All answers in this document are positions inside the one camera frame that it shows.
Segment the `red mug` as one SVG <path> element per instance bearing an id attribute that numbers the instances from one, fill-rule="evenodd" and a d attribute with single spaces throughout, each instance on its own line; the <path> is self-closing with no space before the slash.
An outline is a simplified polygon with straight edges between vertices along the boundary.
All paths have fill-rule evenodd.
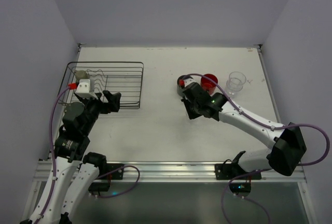
<path id="1" fill-rule="evenodd" d="M 204 74 L 200 80 L 201 87 L 203 90 L 207 91 L 209 95 L 215 92 L 216 83 L 218 83 L 218 78 L 213 74 Z"/>

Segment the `dark green mug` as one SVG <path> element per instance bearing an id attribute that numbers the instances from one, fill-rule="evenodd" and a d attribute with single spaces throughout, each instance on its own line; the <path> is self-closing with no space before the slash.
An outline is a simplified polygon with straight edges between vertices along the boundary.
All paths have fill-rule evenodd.
<path id="1" fill-rule="evenodd" d="M 188 76 L 188 75 L 181 75 L 181 76 L 179 76 L 178 77 L 178 79 L 177 79 L 177 82 L 176 82 L 176 84 L 177 84 L 177 94 L 180 96 L 180 97 L 184 97 L 184 94 L 183 94 L 183 91 L 184 91 L 184 89 L 185 89 L 185 82 L 184 82 L 184 80 L 185 79 L 192 79 L 192 77 L 191 76 Z"/>

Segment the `beige cup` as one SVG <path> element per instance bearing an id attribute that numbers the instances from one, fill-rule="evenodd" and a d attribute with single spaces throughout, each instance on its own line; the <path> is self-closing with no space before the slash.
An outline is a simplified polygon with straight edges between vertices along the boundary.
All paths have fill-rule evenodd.
<path id="1" fill-rule="evenodd" d="M 90 75 L 88 74 L 87 71 L 79 70 L 75 71 L 75 79 L 76 82 L 79 82 L 81 79 L 89 79 Z"/>

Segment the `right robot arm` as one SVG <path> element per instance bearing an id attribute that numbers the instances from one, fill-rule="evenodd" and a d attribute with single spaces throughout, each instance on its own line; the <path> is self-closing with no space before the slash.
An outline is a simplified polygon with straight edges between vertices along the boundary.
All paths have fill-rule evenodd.
<path id="1" fill-rule="evenodd" d="M 217 165 L 225 178 L 232 178 L 256 170 L 273 169 L 284 176 L 291 176 L 307 148 L 300 127 L 286 127 L 253 113 L 245 116 L 244 110 L 221 93 L 209 95 L 193 79 L 181 82 L 182 102 L 189 119 L 201 116 L 232 125 L 256 138 L 265 145 L 257 151 L 242 151 L 229 164 Z"/>

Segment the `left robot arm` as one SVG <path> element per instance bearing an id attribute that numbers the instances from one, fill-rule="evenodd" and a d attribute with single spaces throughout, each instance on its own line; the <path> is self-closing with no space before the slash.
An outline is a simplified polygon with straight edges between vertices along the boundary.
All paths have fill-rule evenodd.
<path id="1" fill-rule="evenodd" d="M 121 93 L 104 90 L 65 108 L 52 151 L 52 168 L 35 210 L 24 223 L 70 223 L 89 186 L 107 167 L 104 155 L 85 153 L 100 114 L 118 112 Z"/>

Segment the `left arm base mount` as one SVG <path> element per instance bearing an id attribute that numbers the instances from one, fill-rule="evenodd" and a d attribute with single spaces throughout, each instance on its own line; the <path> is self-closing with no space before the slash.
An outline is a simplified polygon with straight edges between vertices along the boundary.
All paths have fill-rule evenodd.
<path id="1" fill-rule="evenodd" d="M 93 194 L 100 194 L 101 192 L 107 192 L 110 189 L 111 182 L 113 180 L 123 179 L 123 167 L 122 163 L 107 163 L 105 168 L 99 174 L 100 182 L 92 183 L 88 188 L 88 191 Z"/>

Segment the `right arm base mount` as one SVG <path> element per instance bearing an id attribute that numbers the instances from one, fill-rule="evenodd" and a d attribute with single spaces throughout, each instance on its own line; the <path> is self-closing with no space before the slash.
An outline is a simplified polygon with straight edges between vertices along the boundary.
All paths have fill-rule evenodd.
<path id="1" fill-rule="evenodd" d="M 222 163 L 214 165 L 214 173 L 216 180 L 231 180 L 236 176 L 246 174 L 246 171 L 238 165 L 239 159 L 245 151 L 240 152 L 233 160 L 227 159 Z M 246 197 L 250 194 L 252 189 L 252 180 L 261 180 L 261 173 L 241 178 L 245 180 L 243 183 L 231 183 L 229 185 L 230 191 L 240 197 Z"/>

